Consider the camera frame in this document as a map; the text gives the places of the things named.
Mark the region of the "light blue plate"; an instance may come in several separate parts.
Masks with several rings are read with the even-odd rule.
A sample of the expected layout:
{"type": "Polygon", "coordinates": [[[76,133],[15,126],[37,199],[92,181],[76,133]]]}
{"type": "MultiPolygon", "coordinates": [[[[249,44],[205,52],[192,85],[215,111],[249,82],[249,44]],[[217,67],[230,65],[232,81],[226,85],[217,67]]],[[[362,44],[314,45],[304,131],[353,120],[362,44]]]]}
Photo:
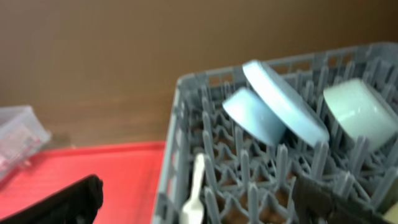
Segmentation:
{"type": "Polygon", "coordinates": [[[324,122],[299,93],[268,64],[252,60],[244,63],[242,70],[262,101],[298,138],[309,146],[330,140],[324,122]]]}

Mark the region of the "light blue bowl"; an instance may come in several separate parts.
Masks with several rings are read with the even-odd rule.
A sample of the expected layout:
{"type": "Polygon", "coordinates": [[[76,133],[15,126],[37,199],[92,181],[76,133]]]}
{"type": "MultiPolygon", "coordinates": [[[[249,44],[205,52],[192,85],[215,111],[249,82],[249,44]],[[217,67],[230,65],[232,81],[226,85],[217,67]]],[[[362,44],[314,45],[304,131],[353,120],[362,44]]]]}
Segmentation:
{"type": "Polygon", "coordinates": [[[285,124],[248,88],[235,91],[222,107],[235,123],[267,146],[276,147],[286,132],[285,124]]]}

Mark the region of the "mint green bowl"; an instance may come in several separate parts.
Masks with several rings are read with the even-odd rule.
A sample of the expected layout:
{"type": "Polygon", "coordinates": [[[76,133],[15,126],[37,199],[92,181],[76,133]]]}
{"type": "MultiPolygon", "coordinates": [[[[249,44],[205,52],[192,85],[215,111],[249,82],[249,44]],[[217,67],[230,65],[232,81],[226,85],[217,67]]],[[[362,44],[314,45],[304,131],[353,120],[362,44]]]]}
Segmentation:
{"type": "Polygon", "coordinates": [[[385,146],[397,136],[397,114],[382,95],[360,78],[323,91],[325,103],[342,130],[352,140],[366,137],[369,151],[385,146]]]}

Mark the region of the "yellow plastic cup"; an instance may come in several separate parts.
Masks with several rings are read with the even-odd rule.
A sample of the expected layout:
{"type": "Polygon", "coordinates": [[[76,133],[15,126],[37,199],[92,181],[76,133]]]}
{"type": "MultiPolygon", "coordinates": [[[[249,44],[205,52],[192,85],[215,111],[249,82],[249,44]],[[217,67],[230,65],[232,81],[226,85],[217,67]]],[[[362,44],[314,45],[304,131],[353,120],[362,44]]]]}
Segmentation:
{"type": "Polygon", "coordinates": [[[383,215],[383,219],[392,224],[398,224],[398,203],[393,204],[383,215]]]}

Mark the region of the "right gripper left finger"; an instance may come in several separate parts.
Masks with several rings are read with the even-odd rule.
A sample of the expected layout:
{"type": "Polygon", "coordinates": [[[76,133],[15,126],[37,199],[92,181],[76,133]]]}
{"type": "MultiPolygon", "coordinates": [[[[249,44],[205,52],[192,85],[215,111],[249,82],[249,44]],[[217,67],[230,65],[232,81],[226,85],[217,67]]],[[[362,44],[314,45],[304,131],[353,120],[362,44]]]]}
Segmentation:
{"type": "Polygon", "coordinates": [[[103,181],[91,174],[3,218],[1,224],[92,224],[103,201],[103,181]]]}

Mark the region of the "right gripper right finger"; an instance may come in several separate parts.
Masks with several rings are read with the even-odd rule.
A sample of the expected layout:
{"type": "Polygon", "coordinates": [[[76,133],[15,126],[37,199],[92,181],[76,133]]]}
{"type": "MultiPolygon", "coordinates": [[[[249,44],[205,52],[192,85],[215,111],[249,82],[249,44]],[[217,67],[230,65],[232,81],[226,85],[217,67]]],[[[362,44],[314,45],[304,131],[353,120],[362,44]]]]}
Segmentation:
{"type": "Polygon", "coordinates": [[[300,224],[311,224],[320,218],[330,224],[386,224],[372,210],[340,197],[304,175],[296,178],[292,199],[300,224]]]}

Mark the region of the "white plastic spoon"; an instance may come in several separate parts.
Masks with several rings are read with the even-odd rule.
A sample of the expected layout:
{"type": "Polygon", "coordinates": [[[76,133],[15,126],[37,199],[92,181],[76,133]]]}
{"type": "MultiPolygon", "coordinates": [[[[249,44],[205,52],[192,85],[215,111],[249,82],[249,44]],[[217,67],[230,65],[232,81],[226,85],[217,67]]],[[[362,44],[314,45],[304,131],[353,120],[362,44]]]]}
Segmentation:
{"type": "Polygon", "coordinates": [[[179,217],[179,224],[201,224],[204,216],[204,206],[200,200],[200,191],[205,172],[203,153],[195,157],[192,175],[192,188],[188,200],[184,203],[179,217]]]}

